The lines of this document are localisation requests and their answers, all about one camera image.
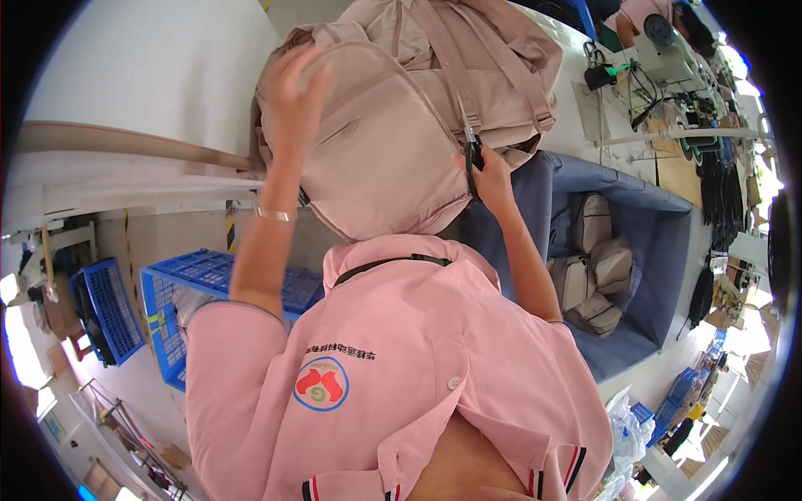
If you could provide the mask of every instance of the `company logo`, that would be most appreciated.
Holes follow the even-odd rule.
[[[311,410],[326,412],[342,405],[350,383],[346,370],[333,357],[315,358],[298,372],[293,396]]]

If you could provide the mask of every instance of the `pink uniform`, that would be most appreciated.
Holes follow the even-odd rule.
[[[624,14],[635,25],[635,29],[643,33],[643,22],[651,14],[660,14],[668,19],[668,22],[673,22],[674,3],[672,0],[624,0],[618,12],[604,21],[604,25],[616,33],[618,27],[615,25],[615,18],[619,14]]]
[[[357,266],[412,253],[331,288]],[[189,326],[192,462],[216,501],[405,499],[458,411],[536,499],[586,499],[612,453],[604,405],[565,325],[501,296],[477,252],[434,236],[331,249],[326,297],[286,336],[215,303]]]

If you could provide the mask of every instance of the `beige fabric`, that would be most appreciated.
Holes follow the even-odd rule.
[[[695,459],[686,459],[679,469],[683,471],[687,478],[692,479],[693,476],[696,475],[696,472],[699,471],[703,465],[704,463],[701,461],[696,461]]]
[[[610,206],[607,199],[598,193],[589,193],[582,198],[573,224],[573,239],[585,254],[599,244],[613,238],[610,222]]]
[[[557,291],[561,312],[579,305],[596,291],[596,283],[593,273],[588,269],[586,257],[563,257],[554,260],[547,268]]]
[[[602,294],[618,293],[630,286],[632,250],[626,239],[616,238],[593,247],[590,267],[596,277],[596,290]]]
[[[760,309],[760,317],[763,320],[763,327],[765,327],[766,333],[768,334],[771,349],[759,354],[749,355],[746,364],[746,372],[749,377],[750,390],[754,390],[755,386],[757,386],[760,374],[763,373],[763,369],[768,361],[768,355],[776,349],[777,338],[780,335],[780,320],[772,313],[772,303],[768,303]]]
[[[609,336],[618,326],[622,312],[600,293],[594,293],[565,313],[565,319],[580,330],[599,337]]]
[[[705,458],[710,458],[713,455],[713,451],[721,445],[728,433],[730,431],[721,426],[713,426],[712,430],[707,432],[705,438],[702,439],[702,452],[704,452]]]
[[[306,43],[328,48],[314,67],[334,62],[335,89],[301,186],[349,242],[433,234],[464,208],[468,185],[449,159],[464,142],[460,104],[483,143],[513,168],[532,158],[553,125],[561,49],[505,0],[357,0],[337,22],[293,30],[260,84]],[[269,114],[261,86],[256,97]],[[269,165],[267,130],[263,136]]]

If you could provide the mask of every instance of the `sewing machine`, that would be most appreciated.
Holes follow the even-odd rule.
[[[647,19],[651,23],[645,23],[644,33],[634,38],[634,46],[613,54],[610,62],[614,66],[635,61],[639,68],[620,74],[614,86],[618,98],[627,106],[631,100],[632,108],[637,109],[647,106],[654,97],[676,96],[683,99],[691,111],[701,112],[711,119],[725,116],[727,105],[717,90],[711,70],[665,18],[654,16],[656,18]],[[657,96],[654,96],[652,83]]]

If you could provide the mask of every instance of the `black scissors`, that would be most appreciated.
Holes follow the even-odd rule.
[[[473,182],[473,166],[482,170],[484,168],[484,159],[482,158],[482,141],[478,135],[473,133],[473,127],[468,122],[468,117],[465,115],[465,108],[462,107],[460,101],[460,113],[462,113],[462,121],[465,124],[465,175],[468,177],[468,190],[471,196],[477,202],[481,202],[479,193],[476,191],[476,184]]]

